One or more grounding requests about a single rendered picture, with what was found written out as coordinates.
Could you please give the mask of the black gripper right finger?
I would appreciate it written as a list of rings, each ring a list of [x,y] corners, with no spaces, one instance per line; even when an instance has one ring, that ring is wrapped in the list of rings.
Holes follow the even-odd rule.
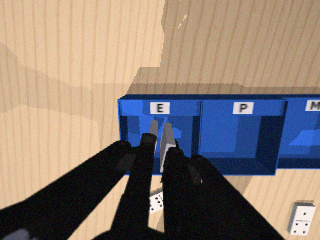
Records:
[[[184,156],[171,123],[160,140],[160,172],[164,232],[180,231],[181,240],[286,240],[205,157]]]

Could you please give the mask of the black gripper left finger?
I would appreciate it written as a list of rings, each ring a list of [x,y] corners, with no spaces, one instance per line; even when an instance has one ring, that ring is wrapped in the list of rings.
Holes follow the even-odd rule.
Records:
[[[147,240],[158,121],[140,145],[118,140],[23,201],[0,209],[0,240],[68,240],[131,171],[106,240]],[[117,167],[116,167],[117,166]]]

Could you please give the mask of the blue three-compartment bin rack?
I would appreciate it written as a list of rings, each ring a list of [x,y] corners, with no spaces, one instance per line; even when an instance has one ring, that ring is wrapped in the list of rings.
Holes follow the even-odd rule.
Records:
[[[223,176],[320,169],[320,94],[125,94],[117,106],[120,140],[131,147],[158,121],[152,176],[162,176],[165,122],[184,156],[202,155]]]

